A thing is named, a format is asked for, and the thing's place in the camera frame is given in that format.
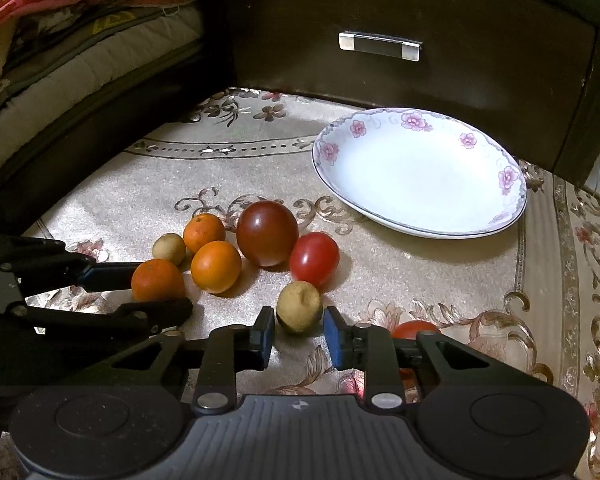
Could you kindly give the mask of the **red tomato behind gripper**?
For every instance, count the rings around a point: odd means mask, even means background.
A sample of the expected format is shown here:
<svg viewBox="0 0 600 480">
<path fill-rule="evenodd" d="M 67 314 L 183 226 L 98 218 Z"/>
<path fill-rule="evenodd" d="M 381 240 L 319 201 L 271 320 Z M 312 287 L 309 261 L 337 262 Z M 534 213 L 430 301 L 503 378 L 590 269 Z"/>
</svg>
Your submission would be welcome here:
<svg viewBox="0 0 600 480">
<path fill-rule="evenodd" d="M 408 321 L 396 326 L 391 331 L 391 337 L 394 339 L 414 340 L 420 332 L 439 333 L 440 330 L 434 324 L 426 321 Z"/>
</svg>

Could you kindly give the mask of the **orange mandarin left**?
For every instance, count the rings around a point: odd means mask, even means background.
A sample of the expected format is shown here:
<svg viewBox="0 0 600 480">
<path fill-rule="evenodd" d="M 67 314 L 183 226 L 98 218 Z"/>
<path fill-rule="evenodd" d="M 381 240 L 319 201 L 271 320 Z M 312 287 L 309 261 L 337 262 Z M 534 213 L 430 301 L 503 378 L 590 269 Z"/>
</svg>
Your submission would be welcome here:
<svg viewBox="0 0 600 480">
<path fill-rule="evenodd" d="M 131 281 L 133 299 L 137 302 L 166 301 L 186 297 L 183 274 L 169 260 L 151 259 L 141 263 Z"/>
</svg>

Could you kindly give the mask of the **orange mandarin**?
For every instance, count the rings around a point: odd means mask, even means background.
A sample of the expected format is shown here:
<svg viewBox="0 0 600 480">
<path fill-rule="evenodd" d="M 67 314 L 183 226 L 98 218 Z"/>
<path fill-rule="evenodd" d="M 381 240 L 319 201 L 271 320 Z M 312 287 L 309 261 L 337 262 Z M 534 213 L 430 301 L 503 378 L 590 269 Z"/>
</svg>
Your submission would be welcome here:
<svg viewBox="0 0 600 480">
<path fill-rule="evenodd" d="M 227 292 L 242 272 L 238 250 L 226 240 L 214 240 L 194 255 L 190 275 L 195 285 L 210 294 Z"/>
<path fill-rule="evenodd" d="M 201 247 L 216 240 L 225 240 L 225 226 L 214 214 L 196 214 L 183 231 L 186 248 L 195 255 Z"/>
<path fill-rule="evenodd" d="M 183 274 L 169 260 L 151 259 L 141 263 L 131 281 L 133 299 L 137 302 L 166 301 L 186 297 Z"/>
</svg>

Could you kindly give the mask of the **small brown longan back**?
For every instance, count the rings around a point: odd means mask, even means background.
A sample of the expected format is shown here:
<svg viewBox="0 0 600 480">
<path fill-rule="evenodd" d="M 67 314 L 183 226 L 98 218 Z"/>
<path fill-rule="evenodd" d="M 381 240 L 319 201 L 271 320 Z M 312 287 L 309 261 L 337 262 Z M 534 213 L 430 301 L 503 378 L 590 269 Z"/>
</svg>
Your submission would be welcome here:
<svg viewBox="0 0 600 480">
<path fill-rule="evenodd" d="M 168 260 L 174 266 L 179 266 L 185 259 L 186 245 L 178 234 L 166 233 L 155 241 L 151 253 L 155 259 Z"/>
</svg>

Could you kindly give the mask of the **orange mandarin middle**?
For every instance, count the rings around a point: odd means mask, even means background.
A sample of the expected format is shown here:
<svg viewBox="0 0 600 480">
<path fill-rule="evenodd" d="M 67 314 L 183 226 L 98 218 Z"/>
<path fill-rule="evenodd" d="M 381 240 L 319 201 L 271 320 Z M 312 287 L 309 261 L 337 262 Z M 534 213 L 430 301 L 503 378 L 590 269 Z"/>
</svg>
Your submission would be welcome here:
<svg viewBox="0 0 600 480">
<path fill-rule="evenodd" d="M 226 240 L 214 240 L 194 255 L 190 275 L 195 285 L 210 294 L 227 292 L 242 272 L 238 250 Z"/>
</svg>

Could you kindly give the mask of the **brown longan front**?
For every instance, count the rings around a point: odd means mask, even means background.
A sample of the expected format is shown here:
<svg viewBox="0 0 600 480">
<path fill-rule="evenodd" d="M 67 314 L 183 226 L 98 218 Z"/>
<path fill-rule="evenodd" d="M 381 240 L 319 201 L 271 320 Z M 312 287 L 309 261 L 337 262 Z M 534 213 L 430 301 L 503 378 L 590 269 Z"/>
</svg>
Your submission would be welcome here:
<svg viewBox="0 0 600 480">
<path fill-rule="evenodd" d="M 321 295 L 309 282 L 289 283 L 277 298 L 276 316 L 287 332 L 303 334 L 312 330 L 322 313 Z"/>
</svg>

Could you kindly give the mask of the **orange mandarin back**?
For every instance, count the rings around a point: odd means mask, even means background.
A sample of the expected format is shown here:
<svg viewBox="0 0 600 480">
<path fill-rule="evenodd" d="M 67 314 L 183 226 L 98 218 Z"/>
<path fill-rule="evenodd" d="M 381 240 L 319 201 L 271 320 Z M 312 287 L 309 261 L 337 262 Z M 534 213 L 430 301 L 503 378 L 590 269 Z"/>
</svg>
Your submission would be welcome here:
<svg viewBox="0 0 600 480">
<path fill-rule="evenodd" d="M 195 255 L 201 247 L 216 240 L 225 240 L 225 226 L 214 214 L 196 214 L 183 231 L 186 248 Z"/>
</svg>

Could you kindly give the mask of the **small bright red tomato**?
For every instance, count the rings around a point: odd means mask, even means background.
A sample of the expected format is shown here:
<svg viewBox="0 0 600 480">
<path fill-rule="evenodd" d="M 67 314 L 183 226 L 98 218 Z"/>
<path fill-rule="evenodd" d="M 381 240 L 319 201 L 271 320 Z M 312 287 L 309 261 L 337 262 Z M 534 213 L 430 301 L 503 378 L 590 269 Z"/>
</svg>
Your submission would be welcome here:
<svg viewBox="0 0 600 480">
<path fill-rule="evenodd" d="M 312 232 L 298 238 L 289 258 L 289 270 L 295 281 L 321 288 L 335 273 L 339 261 L 337 243 L 325 233 Z"/>
</svg>

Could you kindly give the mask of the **large dark red tomato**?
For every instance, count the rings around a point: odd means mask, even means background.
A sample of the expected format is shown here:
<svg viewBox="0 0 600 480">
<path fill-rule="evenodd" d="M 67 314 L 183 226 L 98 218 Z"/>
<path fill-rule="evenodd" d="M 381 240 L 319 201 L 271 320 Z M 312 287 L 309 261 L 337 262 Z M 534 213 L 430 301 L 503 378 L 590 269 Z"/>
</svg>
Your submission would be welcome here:
<svg viewBox="0 0 600 480">
<path fill-rule="evenodd" d="M 294 215 L 282 204 L 260 200 L 249 205 L 237 223 L 236 240 L 255 266 L 269 268 L 287 261 L 299 237 Z"/>
</svg>

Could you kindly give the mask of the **beige floral patterned cloth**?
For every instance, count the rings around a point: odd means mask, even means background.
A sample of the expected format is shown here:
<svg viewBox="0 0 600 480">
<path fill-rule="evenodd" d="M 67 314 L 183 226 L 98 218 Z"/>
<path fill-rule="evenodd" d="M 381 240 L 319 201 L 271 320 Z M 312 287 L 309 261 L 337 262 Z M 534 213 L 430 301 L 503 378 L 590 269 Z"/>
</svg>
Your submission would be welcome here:
<svg viewBox="0 0 600 480">
<path fill-rule="evenodd" d="M 330 308 L 401 338 L 433 330 L 571 394 L 576 475 L 600 479 L 600 204 L 464 122 L 226 89 L 182 120 L 108 110 L 0 171 L 0 233 L 129 262 L 119 285 L 50 285 L 44 312 L 188 297 L 192 338 L 274 309 L 247 394 L 362 398 Z"/>
</svg>

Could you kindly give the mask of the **beige quilted mattress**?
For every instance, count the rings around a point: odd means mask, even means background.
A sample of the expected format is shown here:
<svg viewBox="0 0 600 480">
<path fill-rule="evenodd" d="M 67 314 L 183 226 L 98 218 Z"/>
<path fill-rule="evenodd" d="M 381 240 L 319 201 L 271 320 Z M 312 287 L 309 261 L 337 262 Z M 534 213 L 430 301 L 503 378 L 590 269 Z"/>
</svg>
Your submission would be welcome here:
<svg viewBox="0 0 600 480">
<path fill-rule="evenodd" d="M 167 11 L 121 11 L 107 26 L 101 18 L 78 44 L 60 46 L 8 76 L 0 92 L 0 168 L 24 144 L 76 104 L 129 73 L 149 66 L 196 41 L 198 11 L 184 6 Z"/>
</svg>

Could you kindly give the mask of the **white floral porcelain plate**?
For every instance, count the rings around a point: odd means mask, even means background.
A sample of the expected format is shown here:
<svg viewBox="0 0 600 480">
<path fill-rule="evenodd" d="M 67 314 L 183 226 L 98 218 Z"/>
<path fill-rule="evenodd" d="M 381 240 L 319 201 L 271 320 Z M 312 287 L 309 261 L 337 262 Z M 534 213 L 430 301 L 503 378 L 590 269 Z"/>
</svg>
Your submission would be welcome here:
<svg viewBox="0 0 600 480">
<path fill-rule="evenodd" d="M 524 213 L 516 159 L 478 128 L 417 108 L 359 110 L 316 137 L 318 177 L 344 204 L 395 231 L 468 240 Z"/>
</svg>

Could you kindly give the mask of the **dark wooden drawer cabinet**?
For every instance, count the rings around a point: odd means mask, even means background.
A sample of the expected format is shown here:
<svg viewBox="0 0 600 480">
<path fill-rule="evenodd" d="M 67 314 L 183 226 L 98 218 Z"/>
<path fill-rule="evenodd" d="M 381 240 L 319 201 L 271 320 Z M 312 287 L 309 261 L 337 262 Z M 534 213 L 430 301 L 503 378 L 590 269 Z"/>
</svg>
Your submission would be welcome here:
<svg viewBox="0 0 600 480">
<path fill-rule="evenodd" d="M 464 120 L 582 184 L 600 154 L 600 0 L 198 0 L 231 84 Z"/>
</svg>

